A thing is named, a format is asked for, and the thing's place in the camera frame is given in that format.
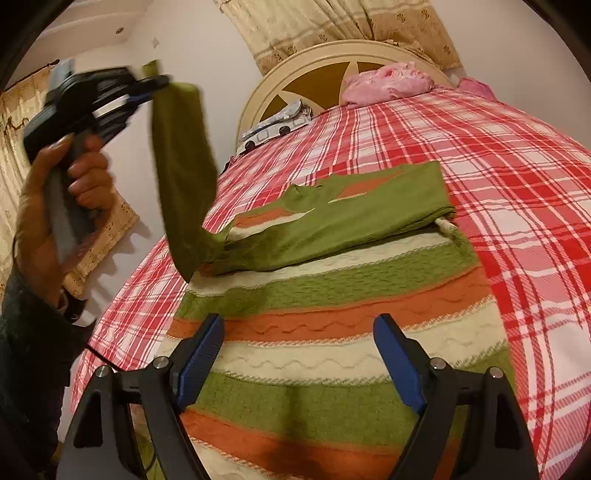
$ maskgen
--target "black sleeve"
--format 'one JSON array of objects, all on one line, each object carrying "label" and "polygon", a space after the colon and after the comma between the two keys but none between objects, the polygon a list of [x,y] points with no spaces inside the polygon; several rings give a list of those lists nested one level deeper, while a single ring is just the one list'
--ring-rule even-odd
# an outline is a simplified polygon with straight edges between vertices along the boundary
[{"label": "black sleeve", "polygon": [[13,267],[0,316],[0,413],[35,471],[46,468],[56,449],[70,368],[93,327],[71,325]]}]

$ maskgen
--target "red and white plaid blanket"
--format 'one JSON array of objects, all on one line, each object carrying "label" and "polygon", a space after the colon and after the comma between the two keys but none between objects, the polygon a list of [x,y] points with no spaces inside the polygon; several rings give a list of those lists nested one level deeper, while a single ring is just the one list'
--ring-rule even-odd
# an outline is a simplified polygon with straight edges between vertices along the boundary
[{"label": "red and white plaid blanket", "polygon": [[[458,91],[334,108],[229,168],[205,227],[220,230],[291,183],[428,160],[441,163],[456,221],[492,284],[541,477],[556,479],[591,431],[591,154],[581,145]],[[101,318],[93,346],[125,369],[143,367],[184,288],[163,238]],[[72,409],[99,364],[82,356]]]}]

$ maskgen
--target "screw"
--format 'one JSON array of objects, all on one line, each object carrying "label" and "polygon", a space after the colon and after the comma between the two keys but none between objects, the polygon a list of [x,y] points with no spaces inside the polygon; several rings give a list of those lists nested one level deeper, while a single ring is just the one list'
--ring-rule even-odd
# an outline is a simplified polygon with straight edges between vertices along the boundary
[{"label": "screw", "polygon": [[157,356],[154,359],[154,362],[152,362],[152,364],[154,365],[154,368],[157,368],[158,370],[160,370],[161,368],[166,368],[166,366],[168,365],[168,357]]},{"label": "screw", "polygon": [[503,370],[501,370],[499,367],[491,367],[488,372],[491,374],[492,378],[503,378],[503,375],[505,375]]},{"label": "screw", "polygon": [[429,363],[435,370],[443,370],[446,366],[445,360],[443,358],[439,358],[438,356],[431,358]]},{"label": "screw", "polygon": [[107,365],[101,365],[99,368],[95,370],[95,375],[99,378],[106,377],[111,373],[111,368],[107,367]]}]

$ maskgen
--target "curtain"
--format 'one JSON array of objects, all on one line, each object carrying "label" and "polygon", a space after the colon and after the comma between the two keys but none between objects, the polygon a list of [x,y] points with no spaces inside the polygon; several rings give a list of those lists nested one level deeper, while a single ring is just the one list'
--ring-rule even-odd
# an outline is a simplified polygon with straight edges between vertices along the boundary
[{"label": "curtain", "polygon": [[461,67],[426,0],[214,0],[238,29],[261,73],[327,41],[387,41],[422,52],[442,70]]},{"label": "curtain", "polygon": [[[22,146],[27,122],[43,107],[51,67],[46,67],[19,82],[0,96],[0,301],[12,268],[12,239],[15,233],[21,186],[29,161]],[[80,297],[90,272],[139,219],[116,192],[113,214],[93,248],[68,274],[64,286]]]}]

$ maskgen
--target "hand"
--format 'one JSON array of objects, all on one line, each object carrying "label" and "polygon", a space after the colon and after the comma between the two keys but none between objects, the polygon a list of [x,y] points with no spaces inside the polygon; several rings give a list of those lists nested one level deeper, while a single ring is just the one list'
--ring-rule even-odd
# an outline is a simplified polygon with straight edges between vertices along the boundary
[{"label": "hand", "polygon": [[113,179],[107,171],[109,164],[100,153],[102,140],[91,135],[85,142],[87,151],[68,169],[68,175],[74,179],[68,191],[76,197],[78,205],[100,211],[95,219],[96,232],[84,241],[66,264],[60,265],[45,204],[44,184],[51,169],[66,156],[73,138],[73,135],[67,135],[39,152],[22,188],[18,207],[18,269],[29,288],[54,307],[59,303],[66,274],[90,250],[107,223],[114,203]]}]

